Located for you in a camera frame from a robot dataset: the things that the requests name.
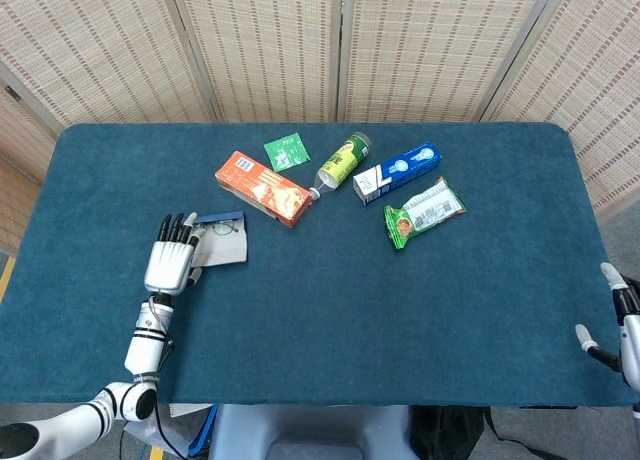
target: black bag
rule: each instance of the black bag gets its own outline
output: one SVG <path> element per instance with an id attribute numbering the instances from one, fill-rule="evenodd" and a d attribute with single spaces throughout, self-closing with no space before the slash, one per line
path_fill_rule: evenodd
<path id="1" fill-rule="evenodd" d="M 484 420 L 500 441 L 515 442 L 544 460 L 563 457 L 529 447 L 496 432 L 490 408 L 412 407 L 410 443 L 421 460 L 466 460 L 484 431 Z"/>

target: woven panel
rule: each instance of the woven panel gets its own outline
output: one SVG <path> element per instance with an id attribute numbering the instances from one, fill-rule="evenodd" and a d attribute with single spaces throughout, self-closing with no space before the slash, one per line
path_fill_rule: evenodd
<path id="1" fill-rule="evenodd" d="M 339 2 L 185 3 L 225 120 L 333 120 L 331 16 Z"/>
<path id="2" fill-rule="evenodd" d="M 470 120 L 535 1 L 355 0 L 346 120 Z"/>
<path id="3" fill-rule="evenodd" d="M 0 159 L 0 250 L 18 251 L 38 191 L 38 185 Z"/>
<path id="4" fill-rule="evenodd" d="M 55 141 L 4 91 L 0 92 L 0 157 L 35 180 L 44 180 Z"/>
<path id="5" fill-rule="evenodd" d="M 67 126 L 206 121 L 163 0 L 0 0 L 0 61 Z"/>
<path id="6" fill-rule="evenodd" d="M 567 130 L 597 213 L 640 193 L 639 11 L 564 0 L 491 118 Z"/>

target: robotic hand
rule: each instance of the robotic hand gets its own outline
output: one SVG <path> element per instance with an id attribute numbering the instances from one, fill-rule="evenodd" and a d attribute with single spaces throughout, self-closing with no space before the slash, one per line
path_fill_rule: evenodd
<path id="1" fill-rule="evenodd" d="M 150 295 L 140 307 L 125 359 L 133 383 L 111 383 L 90 402 L 49 420 L 0 427 L 0 458 L 64 459 L 106 436 L 115 420 L 142 421 L 154 412 L 162 353 L 172 346 L 168 329 L 173 297 L 197 283 L 201 274 L 200 268 L 191 270 L 205 233 L 192 232 L 196 217 L 192 213 L 183 222 L 183 215 L 177 215 L 169 231 L 167 215 L 151 250 L 144 280 Z"/>
<path id="2" fill-rule="evenodd" d="M 600 270 L 613 293 L 620 329 L 620 356 L 602 349 L 582 324 L 576 325 L 576 335 L 585 352 L 614 372 L 622 373 L 625 383 L 640 393 L 640 285 L 634 280 L 623 278 L 610 263 L 602 263 Z M 633 406 L 633 417 L 640 444 L 640 403 Z"/>

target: blue box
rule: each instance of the blue box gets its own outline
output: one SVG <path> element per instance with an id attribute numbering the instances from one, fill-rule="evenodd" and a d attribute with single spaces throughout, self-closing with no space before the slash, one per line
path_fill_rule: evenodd
<path id="1" fill-rule="evenodd" d="M 353 188 L 366 205 L 438 166 L 442 155 L 431 143 L 412 148 L 353 177 Z"/>

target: blue tablecloth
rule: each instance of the blue tablecloth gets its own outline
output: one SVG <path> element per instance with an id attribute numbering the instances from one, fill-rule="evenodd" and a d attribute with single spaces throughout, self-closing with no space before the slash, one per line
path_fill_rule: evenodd
<path id="1" fill-rule="evenodd" d="M 363 206 L 350 179 L 288 229 L 222 190 L 233 150 L 298 132 L 309 186 L 352 132 L 359 170 L 421 142 L 433 172 Z M 445 175 L 468 213 L 395 251 L 384 205 Z M 0 400 L 82 401 L 122 366 L 159 222 L 244 209 L 247 263 L 179 297 L 160 398 L 179 402 L 616 405 L 579 348 L 617 348 L 606 260 L 569 137 L 549 124 L 77 125 L 61 136 L 0 307 Z"/>

